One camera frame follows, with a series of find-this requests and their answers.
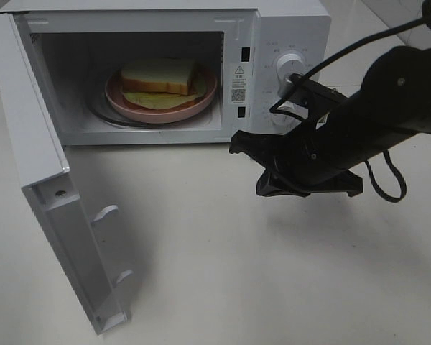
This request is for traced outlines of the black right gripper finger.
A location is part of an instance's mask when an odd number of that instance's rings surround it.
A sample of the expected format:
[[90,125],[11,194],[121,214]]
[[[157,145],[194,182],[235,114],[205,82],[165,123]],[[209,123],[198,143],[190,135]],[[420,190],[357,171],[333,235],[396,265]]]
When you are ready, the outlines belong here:
[[263,197],[298,196],[308,197],[309,193],[284,183],[268,170],[265,170],[256,183],[256,194]]
[[237,131],[229,145],[230,154],[244,153],[260,165],[272,165],[282,148],[284,136],[279,134],[256,134]]

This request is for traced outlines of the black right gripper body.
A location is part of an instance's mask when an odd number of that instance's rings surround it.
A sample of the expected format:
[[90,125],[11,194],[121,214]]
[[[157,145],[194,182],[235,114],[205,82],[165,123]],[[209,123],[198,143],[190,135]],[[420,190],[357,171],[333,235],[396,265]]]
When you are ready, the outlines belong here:
[[323,150],[313,142],[316,124],[301,124],[283,135],[282,148],[267,167],[284,183],[309,193],[346,193],[349,197],[363,192],[363,180],[349,169],[331,165]]

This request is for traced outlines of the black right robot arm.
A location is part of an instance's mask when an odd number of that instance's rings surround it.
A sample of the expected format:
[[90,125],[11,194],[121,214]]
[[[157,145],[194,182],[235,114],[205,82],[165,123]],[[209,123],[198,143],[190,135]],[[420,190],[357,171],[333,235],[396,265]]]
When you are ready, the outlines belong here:
[[306,120],[287,134],[250,134],[244,152],[264,167],[260,196],[339,193],[356,196],[351,168],[397,144],[431,134],[431,48],[395,47],[367,71],[350,97],[315,82],[304,87]]

